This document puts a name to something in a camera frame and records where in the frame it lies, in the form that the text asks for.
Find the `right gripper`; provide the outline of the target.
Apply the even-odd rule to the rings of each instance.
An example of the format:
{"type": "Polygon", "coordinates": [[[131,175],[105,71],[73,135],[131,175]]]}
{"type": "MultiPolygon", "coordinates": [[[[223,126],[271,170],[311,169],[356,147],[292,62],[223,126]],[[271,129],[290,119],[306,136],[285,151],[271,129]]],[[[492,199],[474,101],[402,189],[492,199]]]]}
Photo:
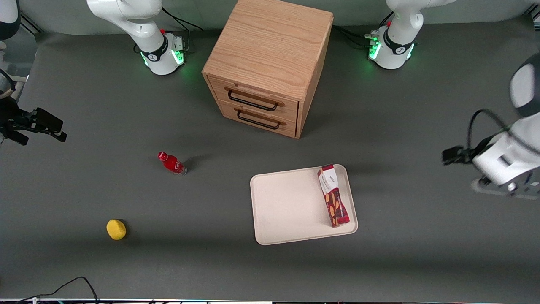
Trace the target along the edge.
{"type": "Polygon", "coordinates": [[[0,131],[1,138],[6,138],[22,146],[26,146],[29,137],[15,130],[14,122],[28,126],[31,113],[19,108],[13,98],[0,100],[0,131]]]}

